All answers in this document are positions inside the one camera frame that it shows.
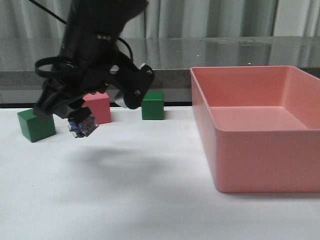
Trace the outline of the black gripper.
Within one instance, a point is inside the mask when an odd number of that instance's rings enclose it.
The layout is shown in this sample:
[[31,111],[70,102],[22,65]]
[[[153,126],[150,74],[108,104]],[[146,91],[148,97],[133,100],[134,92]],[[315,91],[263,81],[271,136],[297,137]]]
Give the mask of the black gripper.
[[[42,70],[45,81],[33,114],[48,121],[56,111],[76,124],[88,118],[92,112],[83,106],[84,94],[104,92],[109,85],[120,87],[111,70],[119,65],[119,36],[120,28],[114,24],[68,24],[58,56],[42,59],[42,66],[51,69]],[[66,100],[76,101],[62,105]]]

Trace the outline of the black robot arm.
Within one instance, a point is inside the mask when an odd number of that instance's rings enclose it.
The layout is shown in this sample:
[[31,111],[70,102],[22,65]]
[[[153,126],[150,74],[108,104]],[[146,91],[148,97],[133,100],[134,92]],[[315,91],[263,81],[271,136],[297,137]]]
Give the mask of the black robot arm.
[[119,106],[138,108],[154,72],[148,65],[136,67],[132,55],[122,53],[117,42],[126,23],[147,5],[146,0],[72,1],[59,54],[35,63],[35,73],[44,83],[34,115],[82,122],[91,114],[83,107],[83,97],[104,93],[108,86],[118,89]]

